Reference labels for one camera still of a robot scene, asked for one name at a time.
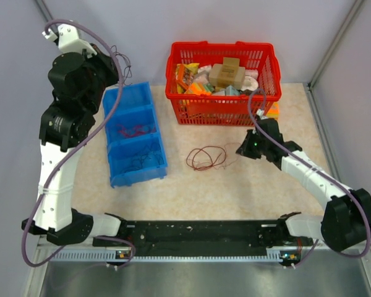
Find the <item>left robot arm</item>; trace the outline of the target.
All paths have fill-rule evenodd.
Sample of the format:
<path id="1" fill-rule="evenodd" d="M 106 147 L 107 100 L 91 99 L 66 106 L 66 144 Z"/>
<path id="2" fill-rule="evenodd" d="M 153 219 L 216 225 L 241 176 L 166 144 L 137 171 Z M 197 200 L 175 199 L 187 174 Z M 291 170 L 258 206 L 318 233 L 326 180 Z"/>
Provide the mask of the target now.
<path id="1" fill-rule="evenodd" d="M 75 173 L 84 146 L 95 124 L 106 87 L 119 80 L 113 59 L 95 44 L 93 52 L 62 53 L 52 63 L 48 80 L 53 102 L 40 121 L 41 204 L 28 232 L 45 235 L 57 246 L 78 244 L 103 235 L 114 245 L 126 242 L 128 231 L 114 215 L 88 215 L 72 208 Z"/>

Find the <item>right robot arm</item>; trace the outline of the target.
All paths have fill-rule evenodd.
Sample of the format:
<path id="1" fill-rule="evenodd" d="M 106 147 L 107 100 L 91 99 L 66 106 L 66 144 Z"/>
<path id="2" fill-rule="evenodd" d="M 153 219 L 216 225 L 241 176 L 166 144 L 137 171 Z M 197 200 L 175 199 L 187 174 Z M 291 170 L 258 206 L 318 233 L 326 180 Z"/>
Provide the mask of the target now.
<path id="1" fill-rule="evenodd" d="M 278 122 L 266 118 L 249 129 L 237 149 L 240 156 L 265 157 L 279 170 L 298 180 L 321 205 L 324 214 L 292 213 L 276 229 L 282 244 L 292 244 L 298 237 L 322 240 L 330 249 L 342 252 L 363 241 L 371 242 L 371 195 L 363 188 L 352 189 L 318 167 L 302 147 L 294 141 L 284 141 Z"/>

